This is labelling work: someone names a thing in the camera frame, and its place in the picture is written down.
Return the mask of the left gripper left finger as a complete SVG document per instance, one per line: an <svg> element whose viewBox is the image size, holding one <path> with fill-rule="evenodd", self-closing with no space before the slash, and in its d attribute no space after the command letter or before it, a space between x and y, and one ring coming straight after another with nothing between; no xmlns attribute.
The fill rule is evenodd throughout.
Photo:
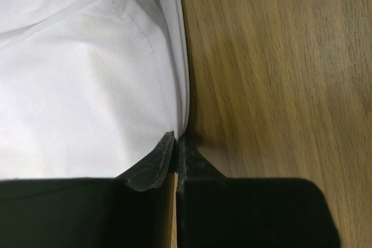
<svg viewBox="0 0 372 248"><path fill-rule="evenodd" d="M170 247L174 144L115 178L1 181L1 246Z"/></svg>

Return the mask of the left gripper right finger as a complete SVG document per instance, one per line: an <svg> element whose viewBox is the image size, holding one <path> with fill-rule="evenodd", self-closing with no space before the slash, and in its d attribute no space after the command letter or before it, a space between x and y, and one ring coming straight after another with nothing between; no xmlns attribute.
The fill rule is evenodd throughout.
<svg viewBox="0 0 372 248"><path fill-rule="evenodd" d="M339 247L322 191L302 178L229 178L178 142L179 247Z"/></svg>

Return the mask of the white t shirt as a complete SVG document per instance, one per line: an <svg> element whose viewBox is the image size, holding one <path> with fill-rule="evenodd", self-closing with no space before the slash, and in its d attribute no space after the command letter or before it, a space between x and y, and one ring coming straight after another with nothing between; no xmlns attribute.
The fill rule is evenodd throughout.
<svg viewBox="0 0 372 248"><path fill-rule="evenodd" d="M108 178L182 136L181 0L1 0L1 178Z"/></svg>

